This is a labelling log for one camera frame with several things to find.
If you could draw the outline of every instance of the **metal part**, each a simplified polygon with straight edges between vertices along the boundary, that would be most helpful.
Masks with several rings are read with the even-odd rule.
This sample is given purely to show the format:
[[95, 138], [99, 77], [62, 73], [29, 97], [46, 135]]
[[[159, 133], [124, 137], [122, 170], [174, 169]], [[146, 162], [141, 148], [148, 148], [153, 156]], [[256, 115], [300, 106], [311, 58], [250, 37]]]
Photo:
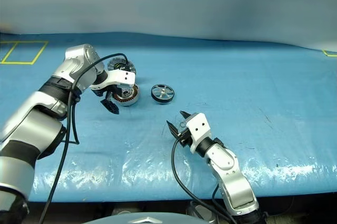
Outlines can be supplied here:
[[5, 211], [9, 211], [16, 199], [16, 195], [9, 193], [7, 191], [0, 191], [0, 199], [1, 199], [1, 206], [2, 209]]
[[130, 106], [138, 101], [139, 95], [139, 87], [135, 84], [131, 89], [122, 89], [122, 96], [114, 94], [113, 99], [122, 106]]
[[108, 70], [127, 70], [136, 74], [135, 65], [128, 60], [128, 65], [126, 65], [126, 60], [124, 58], [113, 58], [109, 61], [107, 65]]
[[33, 167], [11, 157], [0, 157], [0, 167], [0, 186], [16, 190], [28, 199], [34, 181]]
[[32, 109], [7, 140], [1, 145], [1, 150], [10, 140], [22, 141], [36, 147], [42, 153], [56, 138], [62, 123], [37, 109]]
[[0, 141], [6, 140], [7, 137], [18, 127], [18, 125], [26, 118], [29, 112], [36, 106], [46, 107], [60, 116], [64, 116], [67, 106], [63, 102], [49, 96], [43, 92], [34, 92], [17, 111], [7, 120], [2, 131], [0, 132]]
[[253, 190], [240, 170], [237, 156], [231, 150], [216, 143], [208, 149], [205, 158], [219, 181], [226, 209], [231, 215], [245, 215], [259, 208]]
[[[216, 214], [214, 214], [213, 212], [209, 211], [209, 209], [203, 207], [202, 205], [200, 204], [197, 204], [195, 207], [194, 207], [195, 211], [197, 211], [201, 216], [202, 218], [207, 221], [208, 223], [211, 223], [211, 224], [219, 224], [219, 219], [218, 219], [218, 216]], [[189, 206], [188, 209], [187, 209], [187, 214], [190, 215], [190, 216], [194, 216], [196, 218], [198, 218], [198, 216], [196, 215], [196, 213], [193, 211], [192, 207]]]
[[110, 70], [107, 71], [107, 78], [100, 84], [90, 85], [92, 90], [102, 90], [109, 85], [119, 85], [121, 88], [131, 88], [135, 84], [136, 75], [133, 72], [124, 70]]
[[174, 90], [166, 84], [156, 84], [151, 89], [151, 97], [158, 103], [169, 103], [174, 98]]
[[112, 216], [123, 215], [126, 213], [141, 212], [141, 211], [142, 209], [138, 202], [118, 202], [114, 204], [114, 209], [111, 215]]
[[[99, 56], [95, 49], [89, 44], [70, 47], [65, 52], [64, 62], [56, 69], [52, 76], [58, 76], [73, 83], [85, 68], [98, 59]], [[83, 93], [103, 70], [104, 64], [100, 62], [86, 72], [77, 83], [77, 87], [80, 91]]]
[[136, 220], [131, 220], [128, 223], [154, 223], [154, 224], [161, 224], [163, 223], [161, 220], [157, 220], [153, 217], [147, 216], [147, 217], [141, 217]]
[[254, 192], [242, 174], [237, 156], [225, 148], [219, 139], [212, 140], [211, 128], [203, 113], [180, 112], [186, 122], [182, 132], [167, 122], [172, 135], [182, 146], [189, 145], [192, 153], [205, 157], [217, 178], [226, 209], [233, 216], [244, 216], [259, 209]]
[[185, 128], [186, 127], [186, 122], [185, 121], [180, 122], [180, 127], [181, 128]]

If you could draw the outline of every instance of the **white backdrop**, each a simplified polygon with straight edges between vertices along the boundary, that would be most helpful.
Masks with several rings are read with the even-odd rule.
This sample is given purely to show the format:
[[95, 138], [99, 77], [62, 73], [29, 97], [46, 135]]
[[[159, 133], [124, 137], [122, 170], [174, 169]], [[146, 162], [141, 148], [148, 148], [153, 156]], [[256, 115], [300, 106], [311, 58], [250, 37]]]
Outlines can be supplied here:
[[0, 0], [15, 33], [141, 32], [337, 51], [337, 0]]

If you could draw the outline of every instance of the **silver robot link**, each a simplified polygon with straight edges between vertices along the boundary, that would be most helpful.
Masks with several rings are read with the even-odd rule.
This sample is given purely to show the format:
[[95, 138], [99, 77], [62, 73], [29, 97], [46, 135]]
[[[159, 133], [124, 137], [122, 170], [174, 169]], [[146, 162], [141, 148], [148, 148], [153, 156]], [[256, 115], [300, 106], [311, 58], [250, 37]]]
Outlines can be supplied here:
[[[67, 116], [71, 86], [99, 59], [89, 44], [68, 48], [65, 60], [49, 80], [5, 123], [0, 134], [0, 212], [8, 212], [8, 218], [23, 218], [28, 213], [26, 202], [34, 181], [35, 161], [52, 154], [62, 141], [66, 130], [61, 120]], [[101, 96], [104, 91], [131, 89], [134, 84], [133, 72], [106, 71], [100, 62], [79, 79], [75, 91], [80, 96], [89, 87]], [[103, 104], [112, 105], [107, 100]]]
[[207, 165], [216, 177], [224, 204], [230, 215], [238, 223], [265, 223], [259, 211], [259, 203], [254, 192], [242, 174], [237, 156], [215, 138], [212, 140], [211, 128], [203, 113], [188, 114], [180, 112], [185, 125], [182, 132], [169, 121], [172, 135], [182, 146], [189, 145], [192, 153], [205, 158]]

